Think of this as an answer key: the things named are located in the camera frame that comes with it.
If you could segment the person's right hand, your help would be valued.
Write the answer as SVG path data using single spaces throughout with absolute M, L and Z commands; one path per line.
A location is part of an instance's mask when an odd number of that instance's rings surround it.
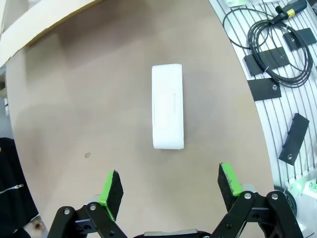
M 23 229 L 31 238 L 42 238 L 46 231 L 46 226 L 39 215 L 26 224 Z

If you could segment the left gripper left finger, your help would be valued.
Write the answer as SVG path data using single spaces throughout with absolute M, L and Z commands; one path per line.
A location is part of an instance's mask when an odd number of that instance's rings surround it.
M 119 173 L 109 173 L 97 201 L 92 201 L 75 210 L 70 206 L 60 207 L 49 230 L 49 238 L 86 238 L 98 233 L 101 238 L 125 238 L 127 235 L 116 224 L 123 197 Z

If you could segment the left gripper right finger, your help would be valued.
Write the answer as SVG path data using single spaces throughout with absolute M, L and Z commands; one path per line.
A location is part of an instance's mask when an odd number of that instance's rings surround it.
M 219 164 L 218 186 L 227 214 L 214 232 L 213 238 L 238 238 L 247 223 L 257 223 L 265 238 L 302 238 L 296 217 L 281 191 L 266 196 L 243 190 L 233 167 Z

